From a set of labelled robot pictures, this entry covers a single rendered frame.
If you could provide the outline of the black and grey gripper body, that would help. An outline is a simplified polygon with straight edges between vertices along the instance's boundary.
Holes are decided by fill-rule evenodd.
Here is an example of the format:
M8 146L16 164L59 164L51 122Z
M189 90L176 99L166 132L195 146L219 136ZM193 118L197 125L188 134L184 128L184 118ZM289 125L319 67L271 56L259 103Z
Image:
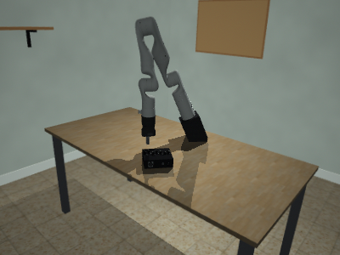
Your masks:
M142 114L142 129L141 134L143 137L156 136L155 124L156 124L156 108L138 110L139 114Z

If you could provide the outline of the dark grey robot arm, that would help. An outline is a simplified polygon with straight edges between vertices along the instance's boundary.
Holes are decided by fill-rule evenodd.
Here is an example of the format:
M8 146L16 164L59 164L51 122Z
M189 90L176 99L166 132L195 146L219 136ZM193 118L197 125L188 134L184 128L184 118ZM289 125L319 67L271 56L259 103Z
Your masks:
M182 119L189 120L190 118L194 117L195 111L184 89L179 72L171 71L167 73L170 57L164 42L162 41L162 36L155 18L146 17L136 20L135 30L140 52L141 72L151 77L141 78L139 80L142 107L146 109L155 107L155 97L145 93L155 92L159 88L154 67L155 61L166 86L171 88L178 85L178 87L173 91L172 95ZM144 40L144 37L149 35L152 35L155 39L152 51L147 48Z

